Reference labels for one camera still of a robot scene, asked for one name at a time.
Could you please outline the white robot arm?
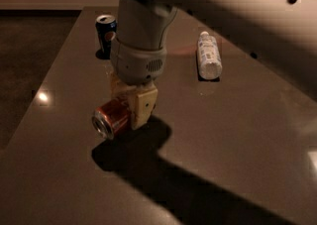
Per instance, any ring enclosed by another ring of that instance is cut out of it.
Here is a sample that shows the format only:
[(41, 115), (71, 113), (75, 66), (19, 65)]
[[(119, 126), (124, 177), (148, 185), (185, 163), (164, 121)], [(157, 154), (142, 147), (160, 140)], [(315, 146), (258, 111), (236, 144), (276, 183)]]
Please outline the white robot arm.
[(122, 90), (158, 77), (174, 9), (254, 53), (310, 97), (317, 95), (317, 0), (120, 0), (111, 61)]

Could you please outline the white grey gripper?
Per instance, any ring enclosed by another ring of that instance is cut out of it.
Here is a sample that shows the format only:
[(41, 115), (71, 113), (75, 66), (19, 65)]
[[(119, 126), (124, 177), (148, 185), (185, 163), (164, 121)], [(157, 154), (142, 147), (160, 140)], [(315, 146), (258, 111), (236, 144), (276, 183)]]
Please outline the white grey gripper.
[(115, 72), (110, 74), (111, 98), (128, 96), (133, 130), (148, 122), (156, 106), (159, 92), (152, 80), (165, 66), (165, 38), (165, 32), (138, 35), (119, 31), (112, 42), (110, 59)]

